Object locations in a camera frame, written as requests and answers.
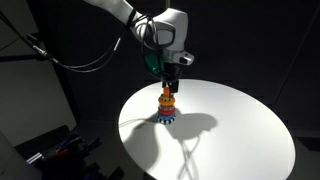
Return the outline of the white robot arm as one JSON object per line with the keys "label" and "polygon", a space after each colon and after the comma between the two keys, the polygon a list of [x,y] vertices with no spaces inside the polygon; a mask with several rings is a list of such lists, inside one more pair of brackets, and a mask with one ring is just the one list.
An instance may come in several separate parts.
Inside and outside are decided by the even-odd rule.
{"label": "white robot arm", "polygon": [[180,10],[167,8],[157,16],[142,14],[126,0],[84,0],[101,8],[122,22],[142,44],[142,48],[156,51],[144,57],[148,71],[162,82],[162,87],[173,96],[178,92],[182,72],[178,65],[189,66],[194,56],[185,51],[188,15]]}

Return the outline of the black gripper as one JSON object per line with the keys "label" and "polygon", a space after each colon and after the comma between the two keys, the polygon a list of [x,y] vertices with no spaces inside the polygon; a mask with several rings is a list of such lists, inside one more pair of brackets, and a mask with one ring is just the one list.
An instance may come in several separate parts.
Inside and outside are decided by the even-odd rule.
{"label": "black gripper", "polygon": [[170,85],[172,93],[177,93],[179,89],[179,78],[182,75],[181,69],[173,63],[165,63],[162,71],[162,82],[164,85]]}

